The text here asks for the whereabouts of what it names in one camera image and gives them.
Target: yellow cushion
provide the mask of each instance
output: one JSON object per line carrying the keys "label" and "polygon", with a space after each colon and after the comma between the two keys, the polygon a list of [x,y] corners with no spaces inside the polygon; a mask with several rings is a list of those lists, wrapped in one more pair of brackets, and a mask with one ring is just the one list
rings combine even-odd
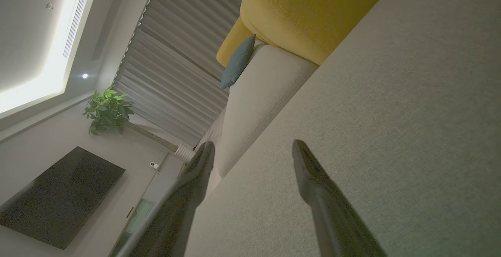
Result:
{"label": "yellow cushion", "polygon": [[320,65],[377,1],[242,0],[240,15],[259,39]]}
{"label": "yellow cushion", "polygon": [[222,66],[226,67],[235,49],[252,35],[253,34],[249,31],[249,29],[243,25],[239,17],[218,50],[218,54],[216,55],[218,62],[221,63]]}

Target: floor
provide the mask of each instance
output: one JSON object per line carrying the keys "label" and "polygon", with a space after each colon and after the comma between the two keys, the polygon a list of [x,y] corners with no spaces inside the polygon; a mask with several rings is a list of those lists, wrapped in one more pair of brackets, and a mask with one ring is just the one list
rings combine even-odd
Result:
{"label": "floor", "polygon": [[[209,128],[209,130],[207,131],[205,136],[202,137],[202,139],[200,140],[200,143],[198,144],[198,146],[201,146],[202,143],[205,143],[206,141],[214,142],[214,146],[216,149],[214,161],[217,160],[218,150],[221,148],[219,144],[220,144],[220,140],[221,140],[222,123],[224,121],[224,113],[225,112],[226,112],[226,108],[221,111],[221,114],[214,121],[213,125]],[[209,177],[209,183],[207,185],[207,193],[205,196],[207,197],[209,194],[211,194],[211,192],[214,190],[214,188],[220,182],[221,182],[221,176],[219,175],[217,168],[214,166],[213,171],[211,172],[211,176]]]}

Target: wall-mounted television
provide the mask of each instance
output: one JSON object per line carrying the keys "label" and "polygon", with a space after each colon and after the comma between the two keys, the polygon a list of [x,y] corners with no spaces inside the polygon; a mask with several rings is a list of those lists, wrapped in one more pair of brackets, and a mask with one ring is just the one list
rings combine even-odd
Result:
{"label": "wall-mounted television", "polygon": [[0,206],[0,224],[65,249],[125,172],[77,147]]}

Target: blue pillow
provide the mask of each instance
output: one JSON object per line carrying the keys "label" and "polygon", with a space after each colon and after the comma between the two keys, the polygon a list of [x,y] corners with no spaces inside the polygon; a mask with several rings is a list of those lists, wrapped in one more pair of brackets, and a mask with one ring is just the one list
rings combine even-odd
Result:
{"label": "blue pillow", "polygon": [[228,65],[224,69],[221,77],[221,89],[231,87],[235,84],[238,77],[240,77],[243,70],[249,64],[251,59],[254,43],[256,42],[256,35],[248,37],[241,43],[231,55]]}

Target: curtain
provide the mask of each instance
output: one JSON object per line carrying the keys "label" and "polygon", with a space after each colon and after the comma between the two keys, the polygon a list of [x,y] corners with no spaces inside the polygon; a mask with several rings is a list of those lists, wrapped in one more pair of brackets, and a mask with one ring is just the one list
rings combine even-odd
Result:
{"label": "curtain", "polygon": [[195,146],[225,107],[216,54],[240,0],[149,0],[114,84],[135,112]]}

